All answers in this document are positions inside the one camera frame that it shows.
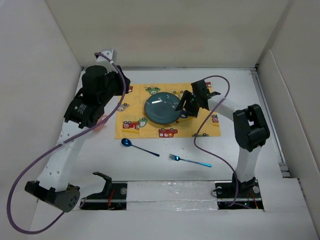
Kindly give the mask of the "blue metal spoon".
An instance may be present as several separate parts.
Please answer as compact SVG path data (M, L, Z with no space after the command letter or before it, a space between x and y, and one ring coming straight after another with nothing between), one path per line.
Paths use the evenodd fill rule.
M149 154L151 154L151 155L153 155L153 156L160 157L160 155L159 155L158 153L155 153L155 152L146 150L146 149L144 149L144 148L138 147L138 146L136 146L136 145L133 145L132 142L131 142L128 138L122 138L122 139L121 139L121 144L122 144L123 146L125 146L125 147L134 147L134 148L137 148L137 149L139 149L139 150L142 150L142 151L144 151L144 152L146 152L146 153L149 153Z

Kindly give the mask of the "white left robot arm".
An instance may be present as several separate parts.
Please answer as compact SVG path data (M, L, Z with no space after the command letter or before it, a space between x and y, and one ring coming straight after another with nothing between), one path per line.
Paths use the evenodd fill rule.
M108 71L94 65L81 77L82 87L70 102L62 124L61 136L55 150L36 180L28 181L25 191L57 209L68 213L80 198L80 188L69 183L69 176L87 137L86 133L72 137L94 127L105 113L105 106L114 96L129 92L130 79L123 71Z

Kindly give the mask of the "yellow cartoon vehicle placemat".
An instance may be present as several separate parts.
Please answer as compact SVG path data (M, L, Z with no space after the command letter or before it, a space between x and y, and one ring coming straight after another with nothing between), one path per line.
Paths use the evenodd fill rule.
M188 138L193 137L209 114L200 109L197 117L182 115L169 124L156 124L145 114L144 105L149 97L167 92L181 98L184 91L191 91L190 83L131 84L116 113L115 138Z

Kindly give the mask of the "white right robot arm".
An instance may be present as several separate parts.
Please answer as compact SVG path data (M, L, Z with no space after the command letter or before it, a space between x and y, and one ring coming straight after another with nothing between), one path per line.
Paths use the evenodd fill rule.
M214 112L233 122L235 140L239 146L236 168L232 168L232 180L229 189L232 197L243 197L249 192L256 181L255 168L259 153L270 137L270 130L260 105L241 105L227 98L230 91L210 92L205 79L193 82L192 91L184 91L176 110L182 110L188 117L198 115L199 109L206 109L212 115Z

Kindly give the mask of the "blue metal fork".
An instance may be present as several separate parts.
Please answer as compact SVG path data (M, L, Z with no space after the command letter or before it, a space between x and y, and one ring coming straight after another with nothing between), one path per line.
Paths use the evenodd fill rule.
M173 155L173 154L169 154L168 158L170 160L173 160L173 161L184 161L184 162L187 162L187 163L192 163L192 164L196 164L196 165L200 165L200 166L204 166L204 167L208 167L208 168L211 168L212 165L211 164L208 164L208 163L203 163L203 162L197 162L197 161L193 161L193 160L188 160L188 159L183 159L177 155Z

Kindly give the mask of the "dark teal round plate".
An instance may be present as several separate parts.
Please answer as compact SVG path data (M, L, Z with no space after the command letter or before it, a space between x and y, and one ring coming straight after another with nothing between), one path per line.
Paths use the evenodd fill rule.
M158 125L172 124L177 121L182 110L176 110L180 99L169 92L159 92L151 95L144 104L144 112L147 118Z

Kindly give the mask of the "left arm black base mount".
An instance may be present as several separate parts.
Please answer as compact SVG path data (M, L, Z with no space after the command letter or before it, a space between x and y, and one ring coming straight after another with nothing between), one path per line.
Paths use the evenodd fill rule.
M101 172L93 172L104 180L102 190L83 197L79 208L86 211L123 211L127 209L128 183L126 181L113 182L112 178Z

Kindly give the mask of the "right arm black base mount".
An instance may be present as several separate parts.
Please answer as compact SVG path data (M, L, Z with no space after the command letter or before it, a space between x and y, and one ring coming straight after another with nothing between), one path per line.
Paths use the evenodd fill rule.
M217 200L219 210L263 210L263 200L257 180L249 185L240 184L236 195L236 184L230 181L216 181L211 195Z

